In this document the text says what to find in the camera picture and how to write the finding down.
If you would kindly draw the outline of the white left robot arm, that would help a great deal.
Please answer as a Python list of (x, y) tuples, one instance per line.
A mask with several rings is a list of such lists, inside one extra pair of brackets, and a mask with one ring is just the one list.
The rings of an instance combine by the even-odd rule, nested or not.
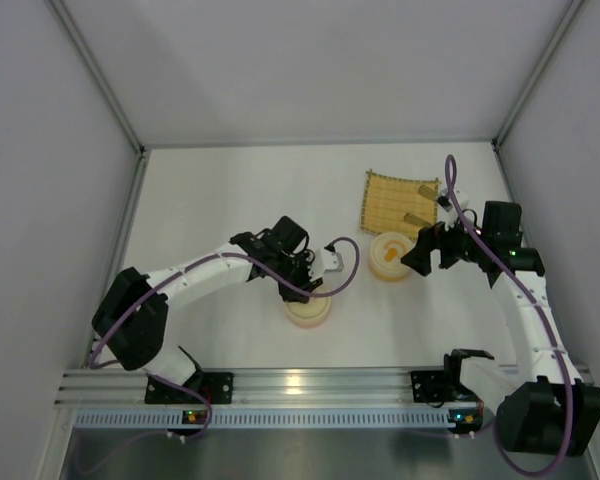
[(217, 290), (266, 277), (277, 280), (284, 302), (308, 303), (301, 293), (322, 285), (329, 252), (307, 243), (306, 230), (283, 216), (273, 228), (238, 233), (197, 260), (150, 273), (129, 267), (115, 278), (92, 327), (125, 370), (197, 390), (202, 369), (175, 341), (175, 312)]

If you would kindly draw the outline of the cream lid with pink ring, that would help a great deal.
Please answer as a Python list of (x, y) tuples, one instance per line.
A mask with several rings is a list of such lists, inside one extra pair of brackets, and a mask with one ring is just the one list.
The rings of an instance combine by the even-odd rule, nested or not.
[(285, 302), (284, 308), (298, 312), (300, 315), (318, 313), (322, 310), (331, 310), (332, 300), (330, 297), (310, 297), (306, 303)]

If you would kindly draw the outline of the pink lunch box bowl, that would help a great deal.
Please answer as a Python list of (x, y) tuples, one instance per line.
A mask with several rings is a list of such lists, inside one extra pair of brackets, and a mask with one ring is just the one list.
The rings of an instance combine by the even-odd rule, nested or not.
[(330, 311), (322, 310), (318, 313), (300, 315), (298, 312), (286, 309), (285, 314), (289, 321), (295, 326), (303, 329), (311, 329), (320, 326), (328, 318)]

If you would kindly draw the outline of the cream plain lid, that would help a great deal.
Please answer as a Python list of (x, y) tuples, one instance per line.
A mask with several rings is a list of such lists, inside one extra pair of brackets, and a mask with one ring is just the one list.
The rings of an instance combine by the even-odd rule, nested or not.
[(413, 247), (414, 243), (401, 233), (382, 233), (371, 243), (369, 260), (373, 259), (378, 263), (401, 263), (401, 257)]

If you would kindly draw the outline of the metal tongs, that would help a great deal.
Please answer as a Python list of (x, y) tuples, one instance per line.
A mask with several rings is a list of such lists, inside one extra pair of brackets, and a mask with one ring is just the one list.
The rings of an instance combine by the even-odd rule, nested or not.
[(421, 184), (409, 201), (403, 220), (415, 227), (431, 226), (437, 215), (436, 195), (434, 188)]

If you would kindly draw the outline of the orange lunch box bowl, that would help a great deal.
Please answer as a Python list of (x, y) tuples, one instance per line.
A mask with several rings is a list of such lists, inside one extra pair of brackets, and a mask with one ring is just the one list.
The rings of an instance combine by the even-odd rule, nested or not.
[(378, 263), (373, 259), (369, 260), (369, 269), (373, 276), (380, 281), (395, 283), (406, 279), (413, 270), (400, 262), (393, 263)]

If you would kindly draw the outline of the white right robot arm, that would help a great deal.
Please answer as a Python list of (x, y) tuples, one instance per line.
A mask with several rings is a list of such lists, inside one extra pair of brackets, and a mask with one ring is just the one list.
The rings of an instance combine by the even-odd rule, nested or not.
[(522, 209), (488, 201), (481, 223), (463, 222), (446, 197), (447, 218), (422, 228), (401, 262), (421, 276), (440, 268), (475, 264), (486, 275), (511, 336), (517, 375), (510, 377), (485, 350), (455, 349), (444, 358), (446, 383), (467, 391), (494, 416), (507, 452), (579, 457), (600, 421), (600, 388), (585, 382), (560, 339), (547, 300), (539, 252), (522, 244)]

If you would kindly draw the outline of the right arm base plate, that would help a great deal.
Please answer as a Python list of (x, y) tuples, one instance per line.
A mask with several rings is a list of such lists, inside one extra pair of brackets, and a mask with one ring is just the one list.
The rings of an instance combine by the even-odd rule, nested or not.
[(478, 401), (472, 391), (444, 370), (414, 370), (410, 379), (415, 403), (441, 408), (447, 403)]

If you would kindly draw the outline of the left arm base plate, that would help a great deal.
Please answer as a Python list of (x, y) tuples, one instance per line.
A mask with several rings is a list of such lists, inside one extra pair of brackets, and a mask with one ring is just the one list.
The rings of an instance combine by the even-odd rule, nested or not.
[(232, 403), (234, 375), (231, 372), (196, 373), (192, 380), (175, 388), (153, 377), (148, 378), (144, 401), (146, 404), (184, 405), (202, 404), (194, 395), (183, 391), (195, 391), (200, 397), (212, 405), (228, 405)]

